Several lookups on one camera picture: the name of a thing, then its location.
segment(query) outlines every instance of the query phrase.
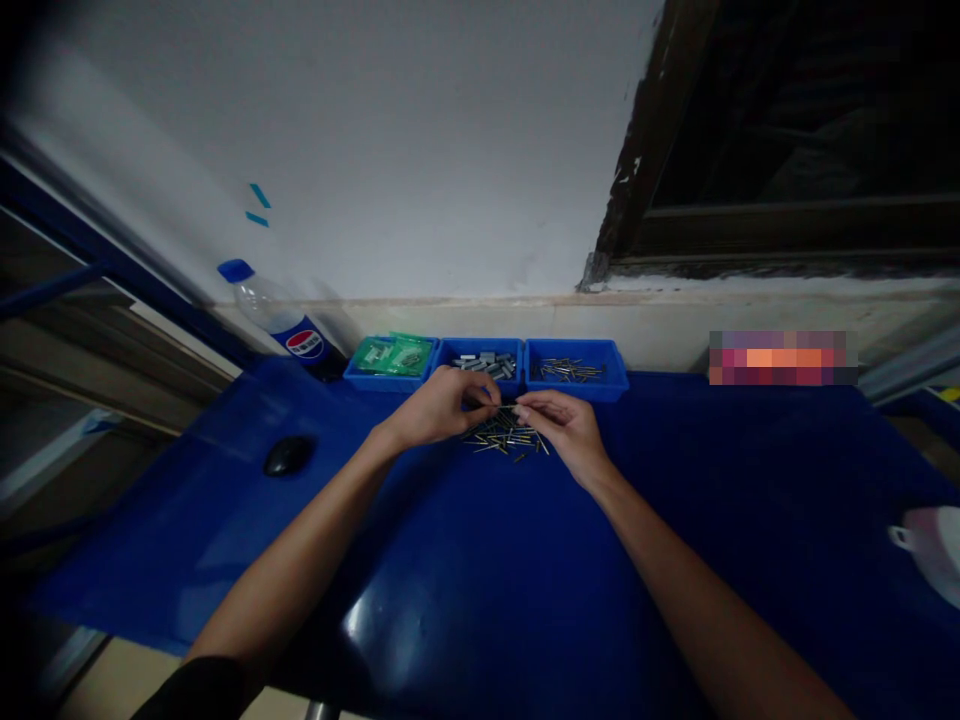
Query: bottle label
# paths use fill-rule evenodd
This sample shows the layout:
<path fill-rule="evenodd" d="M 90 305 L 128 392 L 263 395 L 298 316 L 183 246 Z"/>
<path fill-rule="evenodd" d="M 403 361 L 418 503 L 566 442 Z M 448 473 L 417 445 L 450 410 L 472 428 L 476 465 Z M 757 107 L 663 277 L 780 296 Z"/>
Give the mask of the bottle label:
<path fill-rule="evenodd" d="M 320 362 L 330 351 L 330 343 L 306 316 L 294 327 L 275 334 L 273 338 L 304 365 Z"/>

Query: floor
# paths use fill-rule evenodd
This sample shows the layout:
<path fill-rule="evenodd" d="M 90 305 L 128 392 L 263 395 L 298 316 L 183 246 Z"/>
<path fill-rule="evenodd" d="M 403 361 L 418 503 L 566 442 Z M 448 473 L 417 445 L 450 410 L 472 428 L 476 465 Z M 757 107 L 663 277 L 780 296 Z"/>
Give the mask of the floor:
<path fill-rule="evenodd" d="M 180 658 L 114 638 L 70 693 L 57 720 L 129 720 L 166 680 Z M 307 700 L 267 688 L 244 720 L 303 720 Z M 342 720 L 364 720 L 344 712 Z"/>

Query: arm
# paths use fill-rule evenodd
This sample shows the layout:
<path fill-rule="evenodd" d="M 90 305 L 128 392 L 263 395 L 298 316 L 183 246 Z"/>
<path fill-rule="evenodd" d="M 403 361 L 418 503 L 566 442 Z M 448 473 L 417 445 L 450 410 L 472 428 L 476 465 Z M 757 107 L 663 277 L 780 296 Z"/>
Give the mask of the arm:
<path fill-rule="evenodd" d="M 557 449 L 643 578 L 723 718 L 852 718 L 822 679 L 660 518 L 607 457 L 589 403 L 553 390 L 514 412 Z"/>
<path fill-rule="evenodd" d="M 464 399 L 483 407 L 461 409 Z M 240 663 L 248 702 L 323 597 L 394 461 L 406 449 L 444 440 L 497 413 L 489 375 L 440 367 L 370 435 L 356 454 L 236 582 L 190 648 Z"/>

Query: sleeve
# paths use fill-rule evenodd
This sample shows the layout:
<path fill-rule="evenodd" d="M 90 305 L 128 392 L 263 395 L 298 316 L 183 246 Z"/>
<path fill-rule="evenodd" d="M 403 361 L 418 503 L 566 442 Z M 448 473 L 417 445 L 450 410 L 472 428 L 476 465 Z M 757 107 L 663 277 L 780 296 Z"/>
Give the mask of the sleeve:
<path fill-rule="evenodd" d="M 132 720 L 237 720 L 243 693 L 243 668 L 236 660 L 200 657 L 177 668 Z"/>

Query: computer mouse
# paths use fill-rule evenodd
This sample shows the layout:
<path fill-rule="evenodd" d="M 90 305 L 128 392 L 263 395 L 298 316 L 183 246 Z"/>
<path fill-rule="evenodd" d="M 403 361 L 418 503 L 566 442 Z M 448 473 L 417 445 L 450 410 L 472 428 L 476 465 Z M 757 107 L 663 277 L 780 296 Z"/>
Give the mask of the computer mouse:
<path fill-rule="evenodd" d="M 263 474 L 280 477 L 298 472 L 313 455 L 314 442 L 308 437 L 291 435 L 278 440 L 263 463 Z"/>

